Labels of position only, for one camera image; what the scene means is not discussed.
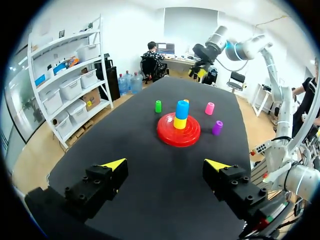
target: green cup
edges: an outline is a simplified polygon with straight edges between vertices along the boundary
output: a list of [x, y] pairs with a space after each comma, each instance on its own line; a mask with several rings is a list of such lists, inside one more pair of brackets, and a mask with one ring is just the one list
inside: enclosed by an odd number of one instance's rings
[[160, 100], [155, 101], [155, 112], [158, 114], [162, 112], [162, 104]]

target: yellow cup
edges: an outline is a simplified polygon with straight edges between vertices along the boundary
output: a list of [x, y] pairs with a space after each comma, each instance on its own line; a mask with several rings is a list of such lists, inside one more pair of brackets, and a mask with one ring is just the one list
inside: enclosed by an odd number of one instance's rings
[[177, 118], [176, 116], [174, 117], [173, 126], [176, 129], [185, 129], [186, 125], [187, 125], [187, 118], [181, 120], [181, 119]]

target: ceiling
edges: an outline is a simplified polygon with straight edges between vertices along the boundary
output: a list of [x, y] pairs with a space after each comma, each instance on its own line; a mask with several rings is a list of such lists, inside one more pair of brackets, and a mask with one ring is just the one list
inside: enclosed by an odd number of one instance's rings
[[170, 7], [193, 7], [225, 12], [248, 24], [268, 30], [287, 45], [290, 53], [314, 74], [314, 66], [310, 63], [315, 54], [306, 42], [304, 32], [287, 14], [289, 10], [280, 9], [279, 0], [130, 0], [149, 9]]

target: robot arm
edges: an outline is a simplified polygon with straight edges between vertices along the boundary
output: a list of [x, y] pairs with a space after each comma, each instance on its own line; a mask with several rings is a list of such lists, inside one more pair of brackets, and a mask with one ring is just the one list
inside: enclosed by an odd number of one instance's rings
[[[313, 111], [319, 109], [320, 101], [317, 104], [316, 101], [313, 102], [310, 109], [313, 115], [308, 114], [297, 136], [290, 140], [292, 137], [294, 101], [291, 88], [278, 84], [275, 62], [267, 49], [272, 46], [272, 43], [267, 40], [265, 35], [236, 42], [228, 39], [227, 33], [228, 29], [225, 26], [219, 26], [206, 41], [205, 46], [201, 44], [194, 46], [194, 53], [201, 58], [201, 64], [198, 64], [196, 72], [199, 69], [202, 72], [207, 71], [223, 50], [232, 61], [248, 61], [254, 59], [259, 53], [262, 54], [269, 73], [273, 102], [280, 104], [276, 138], [271, 142], [271, 147], [264, 151], [265, 159], [261, 162], [261, 164], [266, 165], [266, 172], [269, 173], [269, 177], [264, 179], [263, 182], [265, 185], [269, 185], [272, 190], [290, 190], [309, 201], [320, 182], [320, 172], [297, 164], [297, 160], [294, 160], [293, 156], [297, 155], [297, 147], [300, 146], [311, 127], [310, 124], [312, 123], [309, 122], [312, 122], [312, 118], [315, 119], [314, 116], [318, 111]], [[317, 88], [315, 99], [319, 99], [318, 97], [320, 97], [320, 90]], [[261, 169], [259, 165], [256, 169], [257, 172], [261, 172], [258, 170]]]

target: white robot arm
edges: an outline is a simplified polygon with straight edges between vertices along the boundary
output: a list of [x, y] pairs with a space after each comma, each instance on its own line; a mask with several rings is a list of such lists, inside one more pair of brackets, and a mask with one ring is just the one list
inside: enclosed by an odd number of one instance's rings
[[206, 70], [223, 50], [232, 61], [252, 60], [261, 53], [270, 77], [273, 102], [280, 104], [275, 138], [252, 150], [253, 153], [260, 153], [263, 147], [265, 158], [252, 170], [251, 181], [260, 188], [289, 190], [310, 201], [318, 189], [320, 172], [299, 164], [294, 157], [297, 156], [298, 147], [306, 137], [320, 108], [320, 101], [316, 101], [320, 99], [320, 88], [316, 88], [306, 121], [296, 137], [291, 139], [294, 100], [291, 88], [279, 85], [275, 62], [267, 49], [272, 46], [272, 43], [265, 35], [235, 42], [228, 39], [227, 32], [228, 29], [225, 26], [219, 26], [207, 40], [205, 47], [200, 44], [194, 46], [193, 51], [201, 58], [202, 68]]

